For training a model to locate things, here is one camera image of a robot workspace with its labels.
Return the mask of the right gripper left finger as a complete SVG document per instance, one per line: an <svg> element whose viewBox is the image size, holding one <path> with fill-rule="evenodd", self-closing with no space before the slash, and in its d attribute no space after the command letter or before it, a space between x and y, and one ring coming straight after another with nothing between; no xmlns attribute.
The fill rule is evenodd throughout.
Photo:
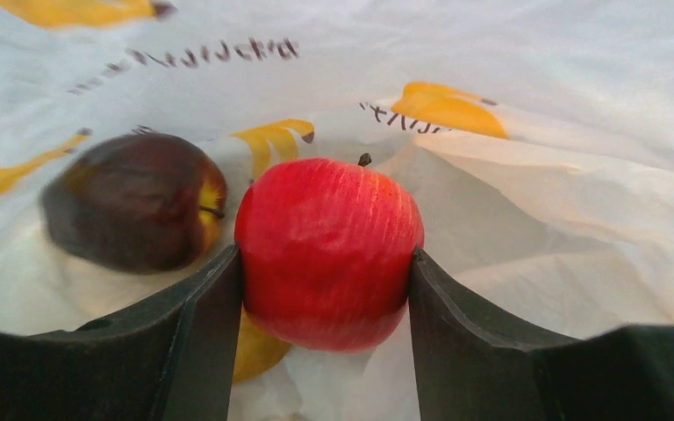
<svg viewBox="0 0 674 421"><path fill-rule="evenodd" d="M0 332L0 420L224 420L240 327L228 246L194 275L73 332Z"/></svg>

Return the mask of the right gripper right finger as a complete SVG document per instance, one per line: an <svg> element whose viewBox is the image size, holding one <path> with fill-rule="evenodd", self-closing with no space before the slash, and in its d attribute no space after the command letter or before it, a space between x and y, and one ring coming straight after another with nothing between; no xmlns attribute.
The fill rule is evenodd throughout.
<svg viewBox="0 0 674 421"><path fill-rule="evenodd" d="M674 420L674 325L574 339L503 310L422 250L409 311L424 420Z"/></svg>

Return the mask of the bright red fake apple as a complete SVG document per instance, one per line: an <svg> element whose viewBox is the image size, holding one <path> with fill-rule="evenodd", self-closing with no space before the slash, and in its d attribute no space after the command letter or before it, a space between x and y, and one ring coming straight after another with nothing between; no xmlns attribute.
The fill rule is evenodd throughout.
<svg viewBox="0 0 674 421"><path fill-rule="evenodd" d="M398 326L425 230L412 195L370 163L368 153L285 162L248 188L234 238L244 308L265 332L353 353Z"/></svg>

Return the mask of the orange plastic bag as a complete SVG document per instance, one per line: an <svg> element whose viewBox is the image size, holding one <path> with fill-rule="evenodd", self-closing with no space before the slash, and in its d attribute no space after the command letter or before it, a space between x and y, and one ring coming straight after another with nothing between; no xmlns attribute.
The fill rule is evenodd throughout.
<svg viewBox="0 0 674 421"><path fill-rule="evenodd" d="M223 170L221 241L151 276L56 248L42 188L164 132ZM365 152L503 310L574 339L674 325L674 1L0 1L0 332L150 297L232 246L263 171ZM224 420L424 420L410 311L368 352L292 347Z"/></svg>

